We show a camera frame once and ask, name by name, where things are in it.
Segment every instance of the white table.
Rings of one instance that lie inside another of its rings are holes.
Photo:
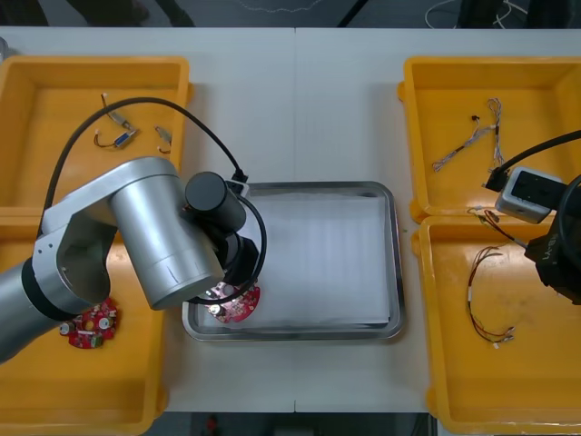
[[[406,125],[396,86],[412,55],[581,55],[579,31],[31,29],[27,55],[181,55],[191,109],[251,182],[375,180],[394,193],[408,323],[393,342],[201,343],[168,325],[169,411],[424,411],[428,358],[409,237]],[[231,167],[191,127],[184,175]]]

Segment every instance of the yellow plastic tray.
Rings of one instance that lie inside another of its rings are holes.
[[[54,164],[74,129],[102,106],[135,96],[155,96],[185,106],[189,66],[179,57],[14,56],[0,68],[0,216],[39,216]],[[122,150],[93,144],[94,132],[111,142],[124,129],[104,116],[89,128],[64,166],[55,201],[115,166],[141,156],[163,156],[180,170],[184,117],[158,104],[119,109],[141,132]],[[153,129],[172,133],[171,154]]]
[[[31,255],[37,222],[0,218],[0,271]],[[121,241],[107,270],[115,338],[78,350],[54,330],[0,365],[0,434],[141,434],[165,408],[163,312],[149,308]]]
[[[528,241],[549,224],[504,217]],[[412,238],[427,315],[431,388],[428,408],[454,433],[581,432],[581,307],[538,279],[519,246],[486,259],[473,284],[475,315],[490,330],[516,325],[496,350],[474,332],[467,281],[478,250],[505,243],[475,217],[426,218]]]
[[[466,214],[493,207],[497,193],[481,187],[492,167],[494,135],[458,153],[438,173],[432,164],[472,134],[473,114],[493,124],[487,99],[502,102],[500,143],[505,158],[581,126],[581,58],[413,57],[404,66],[399,98],[408,121],[414,200],[428,215]],[[523,164],[565,182],[581,173],[581,146],[560,145]]]

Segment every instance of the colorful wires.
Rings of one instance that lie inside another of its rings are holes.
[[[476,126],[472,131],[472,135],[458,148],[452,150],[450,153],[445,155],[442,159],[434,162],[432,164],[432,169],[434,172],[438,172],[442,167],[449,162],[456,154],[468,148],[470,145],[474,144],[478,139],[487,134],[488,132],[494,132],[495,145],[493,154],[493,163],[495,166],[501,165],[505,162],[502,152],[500,150],[500,116],[502,115],[502,103],[498,98],[489,98],[487,100],[488,109],[492,112],[494,116],[494,124],[485,125],[480,127],[480,117],[478,115],[472,115],[472,121],[476,122]]]
[[[512,234],[505,232],[500,227],[500,225],[498,225],[498,223],[500,223],[500,218],[498,217],[498,215],[496,215],[494,212],[492,212],[489,209],[483,209],[482,210],[483,215],[481,215],[478,213],[479,210],[482,210],[482,209],[478,209],[476,207],[471,207],[470,209],[468,209],[468,213],[472,213],[474,216],[476,216],[480,220],[480,222],[482,224],[487,225],[488,227],[492,228],[492,230],[499,232],[500,234],[502,234],[503,236],[508,238],[508,240],[512,241],[513,243],[520,245],[524,249],[527,248],[527,243],[514,237]]]
[[[515,326],[508,327],[503,332],[491,332],[491,331],[485,329],[482,321],[479,320],[472,311],[472,293],[473,293],[472,285],[474,282],[474,278],[476,277],[478,266],[480,266],[481,263],[483,263],[486,259],[488,259],[490,257],[503,255],[502,253],[499,253],[497,251],[498,248],[499,247],[497,247],[497,246],[491,245],[491,246],[483,248],[482,250],[480,250],[477,253],[476,257],[474,258],[474,261],[472,262],[472,267],[470,268],[470,275],[468,277],[468,286],[467,286],[467,294],[468,294],[467,308],[468,308],[468,315],[470,317],[470,321],[472,322],[472,326],[474,327],[474,330],[478,334],[478,336],[480,336],[485,341],[494,344],[495,347],[498,347],[498,345],[502,342],[508,342],[508,341],[512,341],[513,339],[515,339],[515,337],[513,336],[512,333],[515,331],[516,327]]]

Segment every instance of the stainless steel tray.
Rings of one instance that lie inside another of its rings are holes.
[[[401,283],[398,224],[393,195],[385,186],[375,182],[256,183],[251,184],[250,193],[250,199],[257,203],[266,200],[267,196],[291,193],[338,194],[346,199],[377,198],[381,200],[385,204],[385,212],[382,215],[383,234],[380,237],[385,246],[385,293],[387,298],[384,300],[388,303],[386,304],[388,307],[384,307],[384,309],[388,317],[383,322],[370,320],[369,322],[310,323],[308,325],[282,322],[281,325],[269,325],[268,327],[245,327],[243,324],[256,316],[255,312],[248,320],[237,325],[217,321],[215,325],[207,325],[204,323],[204,319],[207,319],[206,307],[186,302],[182,307],[182,320],[185,330],[193,338],[200,341],[386,339],[395,336],[401,330],[405,321],[405,309]],[[266,218],[265,222],[268,228],[269,223]],[[268,289],[264,289],[261,298],[266,298],[265,295],[268,291]],[[367,305],[358,305],[359,313],[364,313],[365,307],[371,309],[373,304],[377,304],[366,295],[365,289],[357,289],[354,292],[357,295],[357,300],[361,304]]]

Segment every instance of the red circuit board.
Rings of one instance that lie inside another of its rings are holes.
[[[114,338],[119,323],[119,311],[108,298],[69,322],[61,324],[61,336],[69,338],[76,348],[91,350]]]
[[[212,293],[215,295],[215,298],[224,298],[227,295],[231,295],[230,292],[226,292],[228,291],[228,286],[230,285],[220,282],[217,286],[213,287]],[[238,289],[239,288],[233,287],[234,291],[238,291]],[[206,307],[208,308],[210,315],[220,322],[240,322],[252,315],[260,298],[261,288],[253,285],[244,293],[244,295],[232,300],[231,302],[225,302],[220,305],[213,304]]]

